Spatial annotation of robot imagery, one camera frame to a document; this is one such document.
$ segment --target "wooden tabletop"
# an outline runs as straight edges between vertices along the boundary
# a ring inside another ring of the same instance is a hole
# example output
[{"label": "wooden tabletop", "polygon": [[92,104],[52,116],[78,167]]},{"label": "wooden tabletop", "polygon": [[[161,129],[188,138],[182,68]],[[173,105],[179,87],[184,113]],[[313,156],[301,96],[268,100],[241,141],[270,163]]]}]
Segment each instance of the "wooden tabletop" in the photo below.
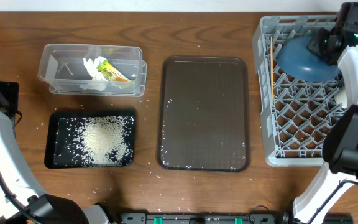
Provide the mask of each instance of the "wooden tabletop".
[{"label": "wooden tabletop", "polygon": [[[268,14],[272,13],[0,12],[0,80],[20,84],[19,110],[24,117],[16,128],[17,142],[38,181],[50,194],[74,200],[82,208],[102,202],[118,212],[241,214],[256,205],[284,210],[318,168],[270,167],[264,160],[251,37],[259,19]],[[140,47],[147,62],[145,95],[51,94],[37,78],[42,50],[49,43]],[[251,163],[244,172],[170,171],[157,164],[162,64],[171,55],[239,57],[247,64],[254,131]],[[56,108],[80,105],[90,110],[133,108],[137,116],[147,118],[138,120],[131,166],[57,170],[44,166],[49,116]],[[351,213],[358,223],[358,187],[330,212]]]}]

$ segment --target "white plastic dish rack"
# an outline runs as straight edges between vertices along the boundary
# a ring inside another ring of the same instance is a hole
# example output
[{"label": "white plastic dish rack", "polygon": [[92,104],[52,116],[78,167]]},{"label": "white plastic dish rack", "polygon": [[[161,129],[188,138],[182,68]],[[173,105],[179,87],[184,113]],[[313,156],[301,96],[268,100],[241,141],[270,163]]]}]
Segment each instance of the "white plastic dish rack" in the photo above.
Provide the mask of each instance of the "white plastic dish rack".
[{"label": "white plastic dish rack", "polygon": [[321,166],[323,141],[345,110],[333,98],[344,84],[340,74],[322,83],[305,82],[287,75],[275,62],[273,100],[269,70],[270,37],[273,37],[275,60],[286,41],[311,35],[320,27],[331,30],[335,17],[264,16],[252,37],[262,101],[260,123],[264,154],[271,166]]}]

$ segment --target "wooden stick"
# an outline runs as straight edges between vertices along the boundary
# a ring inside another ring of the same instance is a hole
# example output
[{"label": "wooden stick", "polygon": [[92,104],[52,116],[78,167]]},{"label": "wooden stick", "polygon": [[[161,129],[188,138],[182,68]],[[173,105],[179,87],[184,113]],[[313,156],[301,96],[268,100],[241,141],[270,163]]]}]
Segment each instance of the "wooden stick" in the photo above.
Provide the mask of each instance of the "wooden stick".
[{"label": "wooden stick", "polygon": [[274,92],[273,92],[273,37],[270,37],[270,85],[272,86],[272,103],[274,104]]}]

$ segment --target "black cable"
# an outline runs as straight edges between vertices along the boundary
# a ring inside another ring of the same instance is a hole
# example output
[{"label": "black cable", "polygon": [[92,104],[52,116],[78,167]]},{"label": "black cable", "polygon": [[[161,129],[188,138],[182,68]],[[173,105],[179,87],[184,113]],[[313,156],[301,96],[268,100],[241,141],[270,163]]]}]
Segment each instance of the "black cable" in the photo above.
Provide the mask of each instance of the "black cable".
[{"label": "black cable", "polygon": [[328,204],[328,202],[335,196],[335,194],[338,192],[339,189],[343,187],[344,184],[354,184],[358,185],[358,182],[352,181],[352,180],[342,180],[338,186],[335,188],[335,190],[328,196],[328,198],[324,201],[324,203],[317,209],[317,211],[314,213],[314,215],[311,217],[308,224],[311,224],[314,219],[317,217],[317,215],[322,211],[322,209]]},{"label": "black cable", "polygon": [[16,124],[13,126],[14,128],[16,128],[16,125],[19,124],[19,122],[22,120],[23,118],[23,114],[20,111],[16,111],[16,113],[20,116],[20,118],[16,121]]},{"label": "black cable", "polygon": [[2,188],[2,191],[5,194],[5,197],[13,204],[13,206],[15,206],[18,209],[18,211],[21,212],[21,214],[23,214],[28,220],[31,220],[36,224],[42,224],[42,222],[40,222],[33,215],[28,214],[27,211],[25,211],[24,208],[22,208],[19,205],[19,202],[15,199],[16,196],[14,196],[14,194],[11,193],[11,191],[6,186],[5,181],[2,179],[1,173],[0,173],[0,187]]},{"label": "black cable", "polygon": [[255,206],[250,212],[249,212],[249,215],[248,215],[248,221],[250,224],[255,224],[254,221],[252,221],[251,219],[251,215],[252,215],[252,212],[254,212],[255,209],[257,208],[266,208],[266,210],[270,213],[270,210],[265,206],[265,205],[258,205],[258,206]]}]

